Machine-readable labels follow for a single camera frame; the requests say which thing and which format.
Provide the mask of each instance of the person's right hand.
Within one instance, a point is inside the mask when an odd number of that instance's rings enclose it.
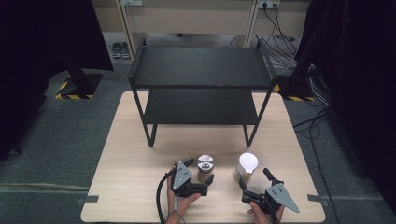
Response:
[[[250,202],[249,203],[251,209],[248,210],[247,212],[251,215],[254,215],[254,223],[255,224],[270,224],[271,223],[271,216],[269,214],[265,214],[260,207],[254,203]],[[279,210],[276,211],[276,217],[277,220],[282,219],[283,216],[283,210],[285,210],[285,206],[280,206]]]

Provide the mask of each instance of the shelf top panel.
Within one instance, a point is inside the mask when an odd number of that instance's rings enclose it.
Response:
[[[229,88],[271,86],[259,49],[143,47],[135,69],[137,88]]]

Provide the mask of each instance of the wooden table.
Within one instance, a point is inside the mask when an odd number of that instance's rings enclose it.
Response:
[[[142,105],[148,93],[140,92]],[[253,94],[260,107],[265,94]],[[252,223],[249,205],[241,202],[242,190],[233,179],[239,156],[251,152],[259,166],[247,183],[251,191],[261,193],[270,187],[262,173],[267,167],[285,182],[289,194],[301,210],[285,209],[282,222],[322,222],[320,203],[307,195],[317,195],[302,151],[292,129],[282,98],[273,94],[255,141],[247,147],[240,126],[162,125],[154,147],[149,147],[131,92],[125,92],[113,120],[102,157],[92,181],[81,219],[85,222],[159,222],[155,194],[163,175],[173,163],[198,159],[208,154],[215,161],[215,179],[206,197],[191,205],[184,219],[187,223]],[[190,166],[196,182],[196,163]],[[166,188],[161,195],[163,213],[167,214]]]

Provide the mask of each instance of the sneaker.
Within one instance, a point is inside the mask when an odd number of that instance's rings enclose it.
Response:
[[[123,59],[131,58],[129,54],[128,44],[126,42],[122,42],[121,53]]]
[[[120,43],[113,43],[113,46],[111,47],[111,53],[113,55],[113,58],[120,58],[121,57],[121,45],[120,45]]]

